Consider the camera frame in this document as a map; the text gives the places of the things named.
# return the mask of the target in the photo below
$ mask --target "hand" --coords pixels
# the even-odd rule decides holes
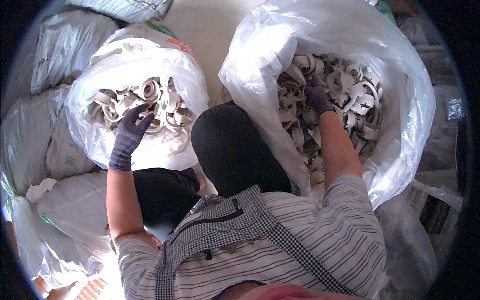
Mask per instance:
[[[132,153],[142,141],[145,131],[155,117],[154,114],[149,114],[140,124],[135,125],[135,122],[140,118],[139,114],[147,108],[148,104],[146,103],[137,106],[120,121],[110,163],[108,164],[109,167],[120,171],[130,171],[132,169]]]
[[[305,86],[305,94],[307,96],[307,103],[320,116],[326,111],[335,111],[332,107],[324,88],[319,81],[310,80]]]

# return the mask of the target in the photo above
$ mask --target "floor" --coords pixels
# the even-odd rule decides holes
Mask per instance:
[[[197,55],[207,81],[209,107],[222,103],[218,72],[228,53],[237,25],[264,0],[174,0],[165,19],[178,40]]]

